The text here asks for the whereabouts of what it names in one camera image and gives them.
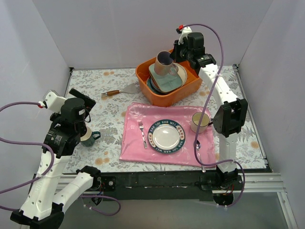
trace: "spatula blade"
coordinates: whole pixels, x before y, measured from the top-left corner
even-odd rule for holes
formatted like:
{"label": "spatula blade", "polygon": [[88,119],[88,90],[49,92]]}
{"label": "spatula blade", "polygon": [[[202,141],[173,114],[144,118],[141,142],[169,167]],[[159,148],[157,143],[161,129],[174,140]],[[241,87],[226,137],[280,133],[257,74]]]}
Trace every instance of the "spatula blade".
{"label": "spatula blade", "polygon": [[129,93],[129,94],[137,94],[139,93],[138,92],[138,89],[136,88],[135,86],[135,83],[132,83],[130,85],[127,85],[123,90],[122,92],[125,92],[125,93]]}

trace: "plate center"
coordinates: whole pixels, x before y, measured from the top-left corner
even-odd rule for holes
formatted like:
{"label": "plate center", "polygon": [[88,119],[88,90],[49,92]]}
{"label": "plate center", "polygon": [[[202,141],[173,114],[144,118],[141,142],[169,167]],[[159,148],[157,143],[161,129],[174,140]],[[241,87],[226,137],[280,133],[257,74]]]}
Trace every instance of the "plate center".
{"label": "plate center", "polygon": [[178,130],[168,124],[158,126],[153,132],[152,138],[160,149],[173,149],[180,141]]}

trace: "silver spoon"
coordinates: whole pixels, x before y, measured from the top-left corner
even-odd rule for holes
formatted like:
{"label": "silver spoon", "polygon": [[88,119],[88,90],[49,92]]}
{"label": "silver spoon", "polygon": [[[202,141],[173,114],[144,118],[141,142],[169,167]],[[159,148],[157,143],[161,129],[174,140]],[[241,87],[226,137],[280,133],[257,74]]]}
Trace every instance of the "silver spoon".
{"label": "silver spoon", "polygon": [[[198,153],[198,155],[199,155],[199,160],[200,160],[200,162],[202,163],[202,160],[201,160],[201,157],[200,157],[200,153],[199,153],[200,147],[201,147],[201,144],[200,144],[200,142],[197,140],[196,149],[197,149],[197,153]],[[205,173],[205,168],[204,168],[203,165],[201,165],[201,171],[202,171],[203,173]]]}

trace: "tabletop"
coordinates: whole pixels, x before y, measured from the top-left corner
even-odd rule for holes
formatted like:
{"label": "tabletop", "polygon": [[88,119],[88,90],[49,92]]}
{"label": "tabletop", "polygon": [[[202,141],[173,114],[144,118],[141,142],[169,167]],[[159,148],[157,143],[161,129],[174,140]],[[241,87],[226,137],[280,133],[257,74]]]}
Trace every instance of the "tabletop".
{"label": "tabletop", "polygon": [[[224,66],[222,76],[239,97],[244,95],[240,88],[238,78],[231,66]],[[120,90],[130,83],[135,83],[139,89],[138,94],[121,93],[114,96],[101,98],[101,93]],[[88,126],[92,131],[100,131],[101,137],[92,147],[78,144],[64,173],[75,173],[84,166],[94,166],[102,172],[143,172],[143,171],[176,171],[200,170],[200,167],[177,166],[166,164],[150,164],[140,162],[120,161],[124,118],[127,107],[133,103],[149,104],[141,93],[135,68],[109,69],[109,70],[74,70],[71,75],[68,91],[75,88],[96,101],[91,110],[91,122]],[[203,106],[209,93],[208,87],[203,82],[199,90],[192,95],[174,104],[174,106]],[[217,104],[212,97],[208,104],[212,117],[217,112]],[[215,157],[219,159],[219,138],[213,129]],[[247,113],[245,124],[237,140],[236,160],[243,168],[266,168],[261,147],[258,143],[253,120]]]}

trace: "spatula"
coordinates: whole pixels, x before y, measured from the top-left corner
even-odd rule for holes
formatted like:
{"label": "spatula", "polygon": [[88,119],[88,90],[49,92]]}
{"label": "spatula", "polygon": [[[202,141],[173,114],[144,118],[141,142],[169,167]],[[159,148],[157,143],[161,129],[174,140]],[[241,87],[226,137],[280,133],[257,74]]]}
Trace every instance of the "spatula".
{"label": "spatula", "polygon": [[127,85],[122,90],[114,90],[114,91],[104,92],[104,93],[102,93],[102,97],[103,96],[111,96],[111,95],[119,94],[119,93],[122,93],[122,92],[129,93],[129,94],[137,94],[137,93],[139,93],[138,89],[135,86],[135,84],[132,83],[130,85]]}

